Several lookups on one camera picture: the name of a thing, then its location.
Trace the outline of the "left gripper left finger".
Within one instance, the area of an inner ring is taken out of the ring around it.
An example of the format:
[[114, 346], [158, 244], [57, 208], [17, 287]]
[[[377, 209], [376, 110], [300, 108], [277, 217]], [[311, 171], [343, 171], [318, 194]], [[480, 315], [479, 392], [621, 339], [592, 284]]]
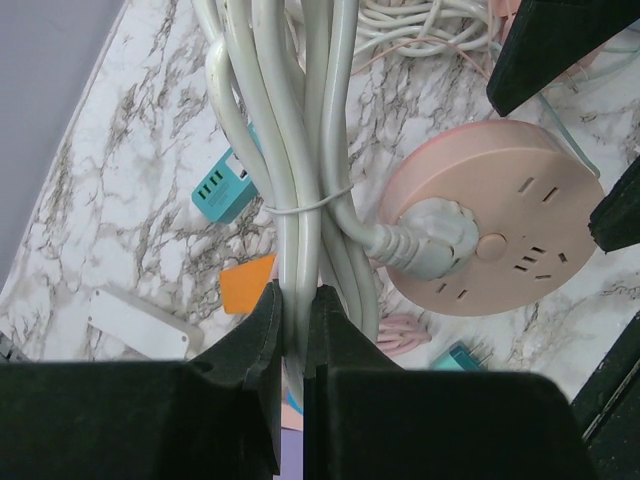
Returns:
[[283, 295], [190, 361], [5, 363], [5, 479], [269, 479], [281, 458]]

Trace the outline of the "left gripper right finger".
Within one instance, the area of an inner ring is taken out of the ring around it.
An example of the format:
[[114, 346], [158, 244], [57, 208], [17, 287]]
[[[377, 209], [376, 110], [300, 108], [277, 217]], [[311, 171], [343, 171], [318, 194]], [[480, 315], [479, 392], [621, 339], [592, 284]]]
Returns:
[[559, 388], [531, 373], [405, 370], [312, 304], [304, 376], [307, 479], [593, 479]]

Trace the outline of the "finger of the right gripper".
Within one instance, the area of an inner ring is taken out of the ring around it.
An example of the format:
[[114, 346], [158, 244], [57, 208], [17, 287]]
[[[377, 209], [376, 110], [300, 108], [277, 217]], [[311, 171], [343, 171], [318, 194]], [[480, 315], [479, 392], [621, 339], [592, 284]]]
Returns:
[[637, 0], [523, 1], [489, 79], [504, 117], [639, 19]]
[[589, 231], [605, 253], [640, 242], [639, 191], [640, 158], [637, 157], [590, 215]]

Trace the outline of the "purple power strip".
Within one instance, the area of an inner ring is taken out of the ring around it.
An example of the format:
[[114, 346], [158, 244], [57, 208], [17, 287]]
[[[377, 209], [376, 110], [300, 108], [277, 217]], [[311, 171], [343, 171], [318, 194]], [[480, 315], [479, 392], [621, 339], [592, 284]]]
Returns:
[[303, 475], [303, 432], [291, 429], [281, 430], [281, 461], [279, 480], [302, 480]]

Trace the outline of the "teal small plug adapter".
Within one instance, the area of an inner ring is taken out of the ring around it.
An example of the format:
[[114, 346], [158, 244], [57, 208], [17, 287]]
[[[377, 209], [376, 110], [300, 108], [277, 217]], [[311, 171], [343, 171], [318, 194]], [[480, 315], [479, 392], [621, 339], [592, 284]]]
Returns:
[[484, 344], [469, 347], [462, 341], [453, 343], [429, 366], [433, 371], [483, 371], [493, 352], [482, 353]]

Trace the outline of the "white power strip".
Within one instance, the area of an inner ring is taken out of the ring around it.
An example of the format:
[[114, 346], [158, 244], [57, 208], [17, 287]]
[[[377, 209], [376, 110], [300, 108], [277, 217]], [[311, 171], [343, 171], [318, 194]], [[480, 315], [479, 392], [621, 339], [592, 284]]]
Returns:
[[192, 358], [204, 342], [199, 327], [113, 287], [94, 291], [88, 321], [152, 360]]

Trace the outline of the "pink long power strip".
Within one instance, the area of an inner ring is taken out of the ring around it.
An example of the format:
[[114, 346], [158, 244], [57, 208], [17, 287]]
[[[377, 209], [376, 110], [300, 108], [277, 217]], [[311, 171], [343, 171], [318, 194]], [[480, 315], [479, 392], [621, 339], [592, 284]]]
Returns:
[[289, 388], [282, 388], [281, 427], [287, 430], [303, 431], [303, 413], [293, 398]]

